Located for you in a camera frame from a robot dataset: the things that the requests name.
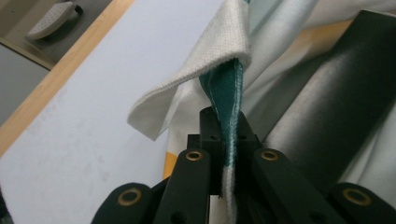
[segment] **wooden table edge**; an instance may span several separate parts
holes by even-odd
[[[113,0],[0,128],[0,157],[37,117],[134,0]]]

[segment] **black roller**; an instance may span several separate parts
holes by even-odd
[[[396,18],[363,11],[267,135],[314,186],[339,179],[396,95]]]

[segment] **gray floor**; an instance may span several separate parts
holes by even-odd
[[[59,62],[111,0],[75,0],[72,2],[84,10],[81,16],[73,13],[70,19],[53,34],[39,40],[29,40],[55,62]]]
[[[48,70],[0,45],[0,126],[45,77]]]

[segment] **white table surface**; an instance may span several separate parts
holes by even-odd
[[[166,133],[126,122],[183,64],[221,1],[137,0],[0,160],[15,223],[91,223],[119,185],[162,179]]]

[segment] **green fabric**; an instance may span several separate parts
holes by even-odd
[[[243,66],[237,59],[200,76],[201,86],[218,116],[226,145],[225,166],[234,166],[236,129],[242,98]]]

